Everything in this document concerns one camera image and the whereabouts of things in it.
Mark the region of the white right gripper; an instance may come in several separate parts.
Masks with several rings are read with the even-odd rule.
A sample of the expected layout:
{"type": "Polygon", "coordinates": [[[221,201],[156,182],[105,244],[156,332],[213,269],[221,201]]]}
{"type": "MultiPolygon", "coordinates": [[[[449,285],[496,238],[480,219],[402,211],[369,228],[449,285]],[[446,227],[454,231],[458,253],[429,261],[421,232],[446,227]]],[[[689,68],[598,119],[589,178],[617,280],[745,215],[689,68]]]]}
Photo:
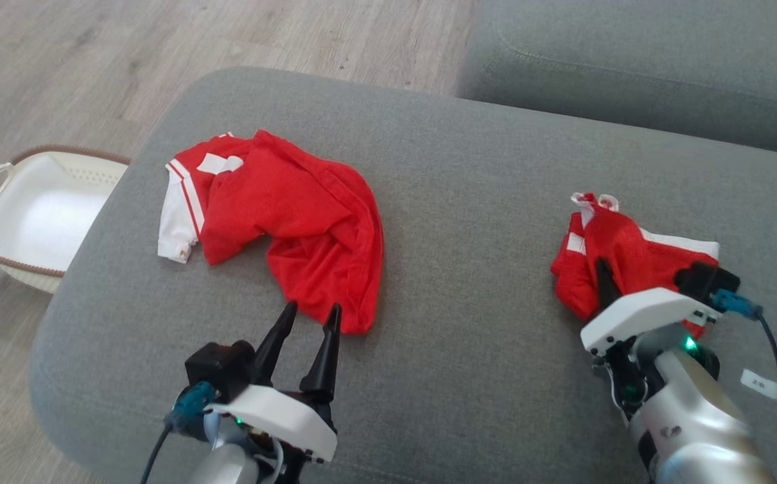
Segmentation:
{"type": "Polygon", "coordinates": [[[606,370],[625,426],[723,426],[719,358],[686,328],[716,321],[719,313],[668,288],[622,295],[603,257],[596,274],[601,312],[580,339],[594,366],[606,370]]]}

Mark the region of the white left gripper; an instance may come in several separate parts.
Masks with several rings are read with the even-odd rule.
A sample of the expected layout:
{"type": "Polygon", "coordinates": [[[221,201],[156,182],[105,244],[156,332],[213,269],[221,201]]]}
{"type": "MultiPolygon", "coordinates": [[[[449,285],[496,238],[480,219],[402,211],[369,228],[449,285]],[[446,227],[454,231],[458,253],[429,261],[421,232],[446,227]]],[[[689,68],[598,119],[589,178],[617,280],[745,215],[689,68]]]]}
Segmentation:
{"type": "MultiPolygon", "coordinates": [[[[318,411],[272,388],[297,312],[298,303],[290,301],[257,347],[251,371],[256,385],[230,403],[207,406],[208,483],[298,483],[307,463],[333,460],[337,432],[318,411]]],[[[334,399],[341,322],[342,307],[335,303],[322,327],[320,349],[300,380],[300,392],[314,404],[334,399]]]]}

